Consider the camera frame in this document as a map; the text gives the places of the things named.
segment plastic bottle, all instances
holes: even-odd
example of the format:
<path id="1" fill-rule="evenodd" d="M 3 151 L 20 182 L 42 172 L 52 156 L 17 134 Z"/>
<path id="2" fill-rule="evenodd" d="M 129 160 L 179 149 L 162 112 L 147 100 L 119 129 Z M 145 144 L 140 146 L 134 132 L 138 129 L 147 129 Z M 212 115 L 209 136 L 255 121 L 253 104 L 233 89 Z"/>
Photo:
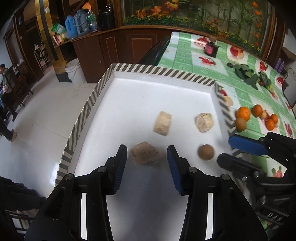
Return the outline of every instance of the plastic bottle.
<path id="1" fill-rule="evenodd" d="M 281 62 L 281 64 L 280 64 L 280 66 L 279 66 L 279 68 L 278 68 L 277 71 L 278 71 L 279 73 L 281 73 L 281 72 L 283 71 L 284 67 L 285 67 L 285 62 L 283 61 L 283 62 Z"/>
<path id="2" fill-rule="evenodd" d="M 280 65 L 281 65 L 281 58 L 278 58 L 278 60 L 276 61 L 276 65 L 275 65 L 274 69 L 277 71 L 279 69 Z"/>
<path id="3" fill-rule="evenodd" d="M 91 32 L 98 29 L 98 25 L 96 23 L 96 16 L 94 15 L 94 13 L 92 11 L 88 12 L 87 20 L 89 22 L 89 29 Z"/>

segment thermos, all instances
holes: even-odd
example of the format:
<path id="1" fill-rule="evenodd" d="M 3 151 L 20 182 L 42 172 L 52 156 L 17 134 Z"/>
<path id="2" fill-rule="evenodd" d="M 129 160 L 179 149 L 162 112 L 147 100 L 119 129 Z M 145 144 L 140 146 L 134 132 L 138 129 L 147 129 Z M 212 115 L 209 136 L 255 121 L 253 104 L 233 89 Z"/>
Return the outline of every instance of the thermos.
<path id="1" fill-rule="evenodd" d="M 78 36 L 81 37 L 90 32 L 89 23 L 87 21 L 87 13 L 79 9 L 74 16 L 74 27 L 77 28 Z"/>
<path id="2" fill-rule="evenodd" d="M 99 10 L 98 26 L 102 30 L 115 28 L 114 10 L 112 5 L 107 5 L 104 11 Z"/>
<path id="3" fill-rule="evenodd" d="M 72 17 L 71 15 L 67 16 L 65 21 L 65 26 L 67 29 L 69 39 L 74 39 L 78 37 L 77 28 L 74 27 L 73 24 L 74 24 L 74 17 Z"/>

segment cabinet door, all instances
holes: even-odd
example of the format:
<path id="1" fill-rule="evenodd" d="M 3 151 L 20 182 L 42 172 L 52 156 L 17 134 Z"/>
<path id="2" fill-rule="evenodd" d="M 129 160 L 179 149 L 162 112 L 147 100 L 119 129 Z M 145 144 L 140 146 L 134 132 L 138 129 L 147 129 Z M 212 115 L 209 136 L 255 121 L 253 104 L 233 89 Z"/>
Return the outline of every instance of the cabinet door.
<path id="1" fill-rule="evenodd" d="M 80 39 L 73 45 L 87 83 L 97 83 L 107 70 L 99 37 Z"/>
<path id="2" fill-rule="evenodd" d="M 157 43 L 157 34 L 127 34 L 130 63 L 137 64 Z"/>
<path id="3" fill-rule="evenodd" d="M 108 68 L 111 64 L 116 63 L 125 63 L 122 60 L 122 55 L 120 54 L 120 46 L 117 31 L 113 31 L 110 33 L 102 33 L 99 35 L 102 53 L 104 56 L 106 68 Z"/>

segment table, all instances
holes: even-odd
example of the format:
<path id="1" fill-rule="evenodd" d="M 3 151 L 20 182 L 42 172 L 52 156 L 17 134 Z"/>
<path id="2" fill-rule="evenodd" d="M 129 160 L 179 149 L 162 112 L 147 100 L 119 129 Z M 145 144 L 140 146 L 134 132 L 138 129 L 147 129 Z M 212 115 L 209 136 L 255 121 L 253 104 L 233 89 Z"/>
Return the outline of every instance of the table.
<path id="1" fill-rule="evenodd" d="M 217 41 L 217 45 L 220 46 L 217 57 L 211 58 L 204 54 L 204 47 L 199 44 L 205 41 L 208 41 L 208 38 L 200 35 L 173 32 L 170 43 L 158 65 L 192 72 L 216 80 L 234 103 L 230 107 L 233 119 L 236 118 L 235 113 L 239 107 L 252 108 L 254 105 L 259 104 L 263 109 L 267 110 L 269 115 L 277 114 L 280 125 L 273 132 L 295 138 L 296 119 L 282 91 L 280 81 L 283 80 L 283 77 L 271 66 L 247 52 L 243 52 L 239 57 L 234 56 L 231 53 L 231 50 L 233 51 L 232 46 L 221 41 Z M 273 97 L 265 87 L 261 87 L 259 84 L 257 84 L 258 90 L 245 84 L 235 74 L 234 69 L 226 65 L 228 62 L 247 64 L 255 72 L 263 70 L 272 82 L 275 96 Z M 247 122 L 247 129 L 240 132 L 239 135 L 258 140 L 260 137 L 265 136 L 267 132 L 265 122 L 251 115 Z M 285 167 L 281 167 L 277 161 L 268 156 L 252 156 L 251 159 L 252 163 L 260 165 L 268 176 L 282 177 L 286 171 Z"/>

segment blue thermos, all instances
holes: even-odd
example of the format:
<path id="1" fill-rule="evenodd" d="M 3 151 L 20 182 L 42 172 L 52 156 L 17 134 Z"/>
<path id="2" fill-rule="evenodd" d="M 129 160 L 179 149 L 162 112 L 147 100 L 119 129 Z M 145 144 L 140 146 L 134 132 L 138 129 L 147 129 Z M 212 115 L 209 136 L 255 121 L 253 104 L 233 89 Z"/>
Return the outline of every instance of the blue thermos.
<path id="1" fill-rule="evenodd" d="M 74 16 L 74 27 L 77 28 L 78 37 L 90 32 L 89 23 L 87 21 L 87 13 L 79 9 Z"/>
<path id="2" fill-rule="evenodd" d="M 67 29 L 69 39 L 74 39 L 78 37 L 77 28 L 74 27 L 73 24 L 74 24 L 74 17 L 72 17 L 71 15 L 67 16 L 65 21 L 65 26 Z"/>

